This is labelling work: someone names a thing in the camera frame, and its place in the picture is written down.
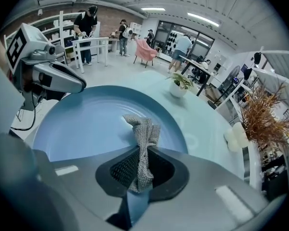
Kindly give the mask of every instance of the person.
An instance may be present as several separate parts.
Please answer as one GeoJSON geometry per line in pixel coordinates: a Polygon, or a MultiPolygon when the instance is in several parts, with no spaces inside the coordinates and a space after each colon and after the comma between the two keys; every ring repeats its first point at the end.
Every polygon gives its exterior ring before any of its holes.
{"type": "Polygon", "coordinates": [[[211,63],[211,61],[208,59],[208,60],[202,62],[201,65],[203,66],[204,69],[208,70],[210,63],[211,63]]]}
{"type": "Polygon", "coordinates": [[[120,22],[120,28],[118,31],[116,31],[116,33],[120,33],[119,35],[119,41],[120,41],[120,52],[119,52],[119,56],[130,56],[127,54],[127,38],[123,36],[123,32],[125,31],[125,29],[127,28],[126,25],[126,20],[122,19],[120,22]]]}
{"type": "Polygon", "coordinates": [[[150,47],[151,47],[151,43],[152,43],[152,41],[153,41],[153,38],[154,38],[153,30],[150,29],[148,36],[145,37],[146,43],[147,43],[150,47]]]}
{"type": "Polygon", "coordinates": [[[172,54],[172,61],[168,68],[168,73],[170,73],[171,68],[174,66],[174,71],[177,72],[181,66],[184,59],[181,56],[186,56],[187,50],[192,48],[191,36],[189,34],[184,34],[178,39],[176,49],[172,54]]]}
{"type": "MultiPolygon", "coordinates": [[[[82,34],[85,32],[87,36],[93,35],[96,25],[97,25],[97,7],[91,6],[85,13],[84,17],[82,18],[82,14],[79,14],[74,22],[74,31],[77,35],[82,34]]],[[[91,45],[91,42],[84,42],[80,43],[80,47],[85,47],[91,45]]],[[[91,51],[84,50],[80,52],[81,61],[84,64],[85,61],[88,65],[92,65],[91,63],[91,51]]]]}

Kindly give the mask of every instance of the jeans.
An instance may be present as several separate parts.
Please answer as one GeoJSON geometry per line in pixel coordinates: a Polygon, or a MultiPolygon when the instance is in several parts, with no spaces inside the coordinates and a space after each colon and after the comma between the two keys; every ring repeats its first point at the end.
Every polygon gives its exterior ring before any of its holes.
{"type": "MultiPolygon", "coordinates": [[[[85,47],[85,46],[89,46],[91,45],[91,42],[84,42],[84,43],[80,43],[79,46],[80,47],[85,47]]],[[[90,63],[91,62],[91,51],[90,50],[84,50],[84,51],[81,51],[80,52],[80,55],[81,55],[81,61],[82,63],[85,62],[88,62],[90,63]]]]}
{"type": "Polygon", "coordinates": [[[122,55],[123,49],[124,49],[124,54],[127,53],[126,45],[127,45],[127,38],[121,38],[120,39],[120,55],[122,55]]]}

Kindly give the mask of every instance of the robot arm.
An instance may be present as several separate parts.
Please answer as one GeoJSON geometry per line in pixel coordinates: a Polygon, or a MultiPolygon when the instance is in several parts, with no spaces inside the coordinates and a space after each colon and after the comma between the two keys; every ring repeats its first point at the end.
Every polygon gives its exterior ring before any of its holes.
{"type": "Polygon", "coordinates": [[[33,26],[20,26],[6,55],[12,83],[25,98],[22,109],[34,110],[42,99],[61,100],[65,93],[86,87],[83,78],[56,60],[64,55],[64,48],[50,44],[33,26]]]}

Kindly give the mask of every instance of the cable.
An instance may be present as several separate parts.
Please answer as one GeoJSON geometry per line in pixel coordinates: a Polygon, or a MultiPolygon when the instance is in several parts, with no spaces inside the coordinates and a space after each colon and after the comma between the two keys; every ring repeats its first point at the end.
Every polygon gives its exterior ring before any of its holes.
{"type": "Polygon", "coordinates": [[[34,107],[34,110],[33,110],[34,111],[34,117],[33,117],[32,125],[29,128],[13,128],[13,127],[11,127],[11,129],[17,130],[17,131],[28,131],[33,127],[33,125],[35,123],[35,118],[36,118],[36,110],[35,110],[36,106],[34,105],[34,101],[33,101],[33,92],[31,92],[31,96],[32,96],[32,104],[34,107]]]}

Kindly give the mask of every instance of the floor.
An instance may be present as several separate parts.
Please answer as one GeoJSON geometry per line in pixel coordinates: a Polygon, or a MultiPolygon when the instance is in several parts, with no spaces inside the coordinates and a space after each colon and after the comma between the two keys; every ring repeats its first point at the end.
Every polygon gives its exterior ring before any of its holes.
{"type": "MultiPolygon", "coordinates": [[[[122,79],[126,79],[128,76],[133,76],[137,73],[141,73],[143,71],[154,70],[164,75],[165,77],[171,76],[171,74],[167,73],[169,63],[155,58],[152,62],[147,64],[147,68],[145,68],[145,63],[141,63],[141,59],[136,59],[135,64],[133,64],[135,57],[134,52],[131,50],[129,54],[130,57],[120,57],[117,56],[118,52],[111,52],[108,54],[108,66],[104,66],[103,57],[101,57],[101,61],[99,63],[96,62],[96,56],[92,57],[92,66],[84,65],[85,73],[82,74],[80,69],[76,69],[75,62],[72,61],[69,64],[69,67],[74,69],[80,76],[84,77],[87,82],[87,87],[99,86],[99,85],[114,85],[122,79]]],[[[195,95],[197,94],[200,86],[195,85],[191,90],[195,95]]],[[[204,95],[205,92],[202,91],[199,96],[203,100],[207,101],[208,98],[204,95]]],[[[57,100],[43,100],[36,108],[36,121],[32,129],[29,131],[15,131],[15,133],[22,138],[23,140],[34,130],[42,121],[44,116],[48,113],[48,111],[57,103],[57,100]]],[[[18,117],[15,117],[12,127],[14,128],[29,128],[32,124],[34,113],[31,111],[21,110],[18,114],[18,117]]]]}

